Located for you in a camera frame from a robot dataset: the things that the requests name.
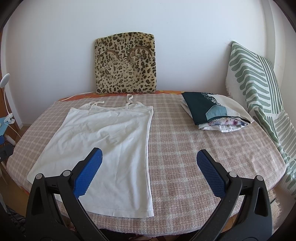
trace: orange fabric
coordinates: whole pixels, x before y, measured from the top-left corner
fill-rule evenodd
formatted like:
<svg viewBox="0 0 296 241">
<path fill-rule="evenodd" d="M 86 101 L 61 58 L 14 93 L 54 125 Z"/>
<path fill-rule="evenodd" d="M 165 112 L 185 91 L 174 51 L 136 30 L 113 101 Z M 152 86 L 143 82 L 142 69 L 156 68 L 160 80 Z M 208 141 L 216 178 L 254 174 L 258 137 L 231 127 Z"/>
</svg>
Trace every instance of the orange fabric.
<svg viewBox="0 0 296 241">
<path fill-rule="evenodd" d="M 155 91 L 154 94 L 175 94 L 175 95 L 180 95 L 182 92 L 183 91 Z M 127 94 L 126 93 L 96 94 L 94 92 L 94 93 L 90 93 L 90 94 L 76 95 L 76 96 L 73 96 L 70 99 L 67 99 L 68 97 L 65 97 L 65 98 L 59 99 L 59 101 L 63 100 L 63 99 L 67 99 L 65 101 L 71 101 L 71 100 L 80 100 L 80 99 L 83 99 L 83 98 L 99 98 L 99 97 L 104 97 L 104 96 L 117 96 L 117 95 L 127 95 Z"/>
</svg>

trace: textured blue pad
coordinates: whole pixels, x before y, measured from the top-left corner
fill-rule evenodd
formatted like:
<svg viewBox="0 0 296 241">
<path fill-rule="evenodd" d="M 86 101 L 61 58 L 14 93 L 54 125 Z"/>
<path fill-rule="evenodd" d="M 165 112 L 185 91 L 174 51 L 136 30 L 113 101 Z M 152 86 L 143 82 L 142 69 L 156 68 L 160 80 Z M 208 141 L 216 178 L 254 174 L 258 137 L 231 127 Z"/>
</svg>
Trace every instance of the textured blue pad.
<svg viewBox="0 0 296 241">
<path fill-rule="evenodd" d="M 2 145 L 5 142 L 4 136 L 0 136 L 0 145 Z"/>
<path fill-rule="evenodd" d="M 196 161 L 214 195 L 223 198 L 225 196 L 225 183 L 210 160 L 202 151 L 199 151 Z"/>
<path fill-rule="evenodd" d="M 102 160 L 103 153 L 101 149 L 98 149 L 75 179 L 73 193 L 76 198 L 86 193 L 91 181 L 102 164 Z"/>
</svg>

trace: plaid tablecloth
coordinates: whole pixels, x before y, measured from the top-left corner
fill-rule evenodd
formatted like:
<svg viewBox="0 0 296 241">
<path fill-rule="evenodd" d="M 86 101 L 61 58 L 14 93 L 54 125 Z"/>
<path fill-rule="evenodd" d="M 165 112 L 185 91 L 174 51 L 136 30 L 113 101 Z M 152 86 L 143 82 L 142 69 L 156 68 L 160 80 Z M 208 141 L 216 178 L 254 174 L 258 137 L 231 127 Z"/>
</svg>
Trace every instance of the plaid tablecloth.
<svg viewBox="0 0 296 241">
<path fill-rule="evenodd" d="M 241 177 L 264 177 L 271 189 L 285 172 L 285 164 L 264 130 L 252 123 L 239 131 L 201 131 L 181 107 L 183 97 L 173 94 L 134 95 L 134 100 L 152 105 L 154 115 L 149 135 L 149 174 L 154 217 L 117 218 L 89 213 L 99 228 L 147 236 L 180 234 L 199 229 L 216 208 L 216 198 L 196 164 L 196 154 L 206 149 L 227 171 Z M 125 96 L 101 97 L 104 107 L 119 107 Z M 13 180 L 26 190 L 26 177 L 44 147 L 63 123 L 70 107 L 98 99 L 55 102 L 27 130 L 7 163 Z M 242 198 L 234 213 L 237 213 Z M 61 212 L 66 214 L 62 203 Z"/>
</svg>

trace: white wall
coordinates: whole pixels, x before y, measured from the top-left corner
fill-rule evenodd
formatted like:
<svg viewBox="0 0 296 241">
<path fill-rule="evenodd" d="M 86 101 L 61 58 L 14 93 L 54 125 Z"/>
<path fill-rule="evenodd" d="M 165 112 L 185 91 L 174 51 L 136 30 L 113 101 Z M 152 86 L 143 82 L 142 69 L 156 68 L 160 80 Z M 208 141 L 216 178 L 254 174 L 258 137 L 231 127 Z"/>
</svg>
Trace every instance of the white wall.
<svg viewBox="0 0 296 241">
<path fill-rule="evenodd" d="M 262 0 L 262 3 L 267 30 L 266 58 L 272 63 L 278 84 L 281 86 L 286 59 L 286 40 L 282 20 L 283 12 L 273 0 Z"/>
<path fill-rule="evenodd" d="M 281 96 L 284 109 L 296 127 L 296 33 L 284 14 L 282 19 L 286 37 L 286 61 Z"/>
<path fill-rule="evenodd" d="M 260 0 L 25 0 L 2 46 L 22 122 L 62 97 L 94 91 L 94 40 L 129 31 L 155 36 L 158 90 L 226 94 L 232 40 L 266 56 Z"/>
<path fill-rule="evenodd" d="M 6 70 L 6 35 L 7 35 L 7 29 L 8 29 L 8 25 L 9 25 L 9 21 L 6 23 L 6 25 L 4 26 L 3 32 L 2 32 L 2 41 L 1 41 L 1 45 L 4 46 L 3 48 L 1 48 L 1 53 L 0 53 L 0 57 L 1 57 L 1 72 L 2 72 L 2 76 L 4 76 L 7 73 Z M 11 96 L 11 92 L 10 92 L 10 87 L 9 87 L 9 82 L 8 84 L 6 84 L 5 86 L 5 96 L 8 100 L 10 109 L 13 113 L 14 119 L 17 123 L 17 125 L 19 126 L 19 128 L 22 128 L 22 120 L 20 119 L 17 109 L 15 107 L 14 101 L 12 99 Z"/>
</svg>

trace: leopard print cushion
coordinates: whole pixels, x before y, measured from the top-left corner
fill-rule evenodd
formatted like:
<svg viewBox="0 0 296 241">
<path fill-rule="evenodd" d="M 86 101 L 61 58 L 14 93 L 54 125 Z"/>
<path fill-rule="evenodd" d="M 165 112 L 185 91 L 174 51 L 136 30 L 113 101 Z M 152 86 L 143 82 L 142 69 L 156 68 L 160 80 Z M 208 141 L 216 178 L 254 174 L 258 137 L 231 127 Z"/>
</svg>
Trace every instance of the leopard print cushion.
<svg viewBox="0 0 296 241">
<path fill-rule="evenodd" d="M 155 43 L 152 34 L 115 34 L 96 39 L 96 92 L 154 93 Z"/>
</svg>

